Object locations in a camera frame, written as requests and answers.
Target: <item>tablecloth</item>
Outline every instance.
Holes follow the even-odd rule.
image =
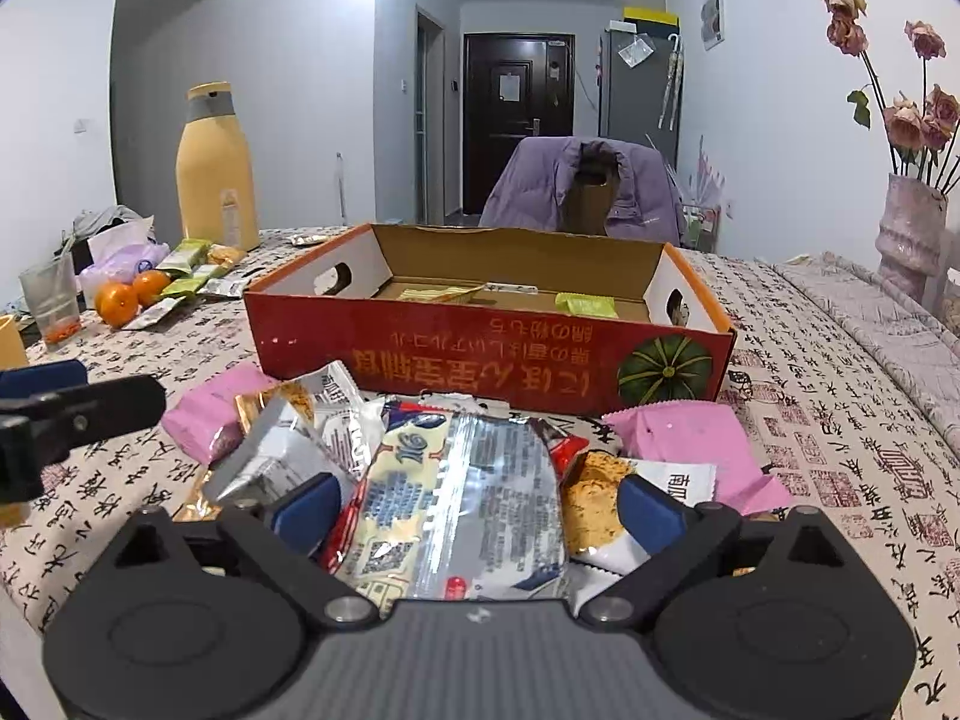
[[[242,268],[295,257],[284,242],[291,232],[266,231]],[[773,269],[685,254],[739,328],[720,400],[736,411],[757,461],[798,502],[827,511],[913,628],[918,664],[897,717],[956,720],[960,461],[870,355]],[[93,380],[152,373],[176,403],[199,381],[256,358],[240,301],[200,305],[157,332],[112,332],[91,314],[85,325],[55,354],[32,348],[31,360],[76,357]],[[597,420],[556,421],[618,449]],[[198,472],[160,428],[76,450],[47,469],[29,520],[0,535],[0,580],[35,630],[45,630],[131,512],[148,504],[174,512]]]

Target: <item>green pumpkin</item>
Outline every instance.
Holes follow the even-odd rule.
[[[713,357],[681,334],[653,338],[632,351],[616,372],[620,399],[627,406],[661,400],[704,397],[713,373]]]

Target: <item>gray refrigerator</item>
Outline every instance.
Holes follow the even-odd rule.
[[[635,67],[619,55],[635,38],[628,32],[607,31],[603,34],[600,79],[600,117],[597,134],[601,138],[641,143],[649,146],[647,135],[673,167],[677,167],[677,143],[680,133],[680,109],[673,130],[670,116],[673,100],[667,106],[664,128],[658,127],[661,106],[673,44],[669,37],[680,28],[657,22],[637,22],[637,33],[647,34],[656,50]]]

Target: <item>pink ceramic vase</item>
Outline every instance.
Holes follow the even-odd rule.
[[[877,272],[918,303],[928,276],[937,274],[947,199],[917,178],[890,175],[887,204],[880,219]]]

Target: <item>transparent plastic cup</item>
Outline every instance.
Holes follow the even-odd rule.
[[[27,308],[47,347],[56,348],[80,331],[80,306],[77,281],[73,274],[73,255],[66,251],[53,260],[20,274],[20,285]]]

